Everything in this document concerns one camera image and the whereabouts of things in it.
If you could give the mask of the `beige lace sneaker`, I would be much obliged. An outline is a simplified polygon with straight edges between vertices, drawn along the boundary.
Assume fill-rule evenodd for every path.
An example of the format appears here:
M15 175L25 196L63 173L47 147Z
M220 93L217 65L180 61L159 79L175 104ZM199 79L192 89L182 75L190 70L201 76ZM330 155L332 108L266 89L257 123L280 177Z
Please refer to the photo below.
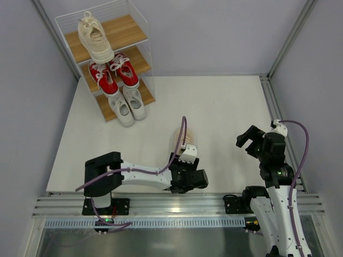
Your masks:
M172 150L169 156L169 160L172 159L172 156L174 155L174 152L176 152L176 158L179 156L182 156L184 148L182 147L183 145L196 145L195 144L195 139L193 136L193 132L190 128L184 128L181 134L181 139L179 144L178 138L180 136L180 131L181 127L177 128L174 135L171 137L170 142L169 142L169 148Z
M89 11L79 19L78 36L95 63L104 64L114 58L114 52L101 23Z

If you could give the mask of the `white sneaker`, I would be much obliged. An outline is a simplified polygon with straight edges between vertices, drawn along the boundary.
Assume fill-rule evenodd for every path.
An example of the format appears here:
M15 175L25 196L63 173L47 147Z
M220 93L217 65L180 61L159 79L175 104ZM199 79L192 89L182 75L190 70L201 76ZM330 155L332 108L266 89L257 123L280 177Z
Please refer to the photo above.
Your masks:
M109 97L108 103L122 126L130 127L134 124L133 115L121 92Z
M146 111L143 100L138 88L123 87L123 95L127 101L135 120L143 120L146 118Z

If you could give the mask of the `red sneaker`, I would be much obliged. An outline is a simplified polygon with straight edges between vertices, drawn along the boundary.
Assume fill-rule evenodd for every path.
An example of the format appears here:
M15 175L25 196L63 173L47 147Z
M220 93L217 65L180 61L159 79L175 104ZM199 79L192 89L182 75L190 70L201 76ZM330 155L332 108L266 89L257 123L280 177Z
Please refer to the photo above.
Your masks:
M109 62L109 68L115 75L122 79L125 86L137 88L139 78L130 63L130 59L122 52L115 53L114 58Z
M113 79L107 64L99 64L94 61L90 61L88 70L91 77L102 89L106 97L113 97L118 94L118 85Z

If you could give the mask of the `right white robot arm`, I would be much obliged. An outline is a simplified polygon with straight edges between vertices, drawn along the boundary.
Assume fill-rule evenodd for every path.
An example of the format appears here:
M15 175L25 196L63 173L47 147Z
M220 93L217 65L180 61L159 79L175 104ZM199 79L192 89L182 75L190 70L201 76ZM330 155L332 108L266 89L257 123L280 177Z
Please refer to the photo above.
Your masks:
M264 132L252 125L237 137L238 147L251 141L246 152L259 161L265 183L247 186L242 192L243 202L257 218L270 250L266 256L312 256L297 206L297 173L286 163L288 130L278 120L271 127L271 131Z

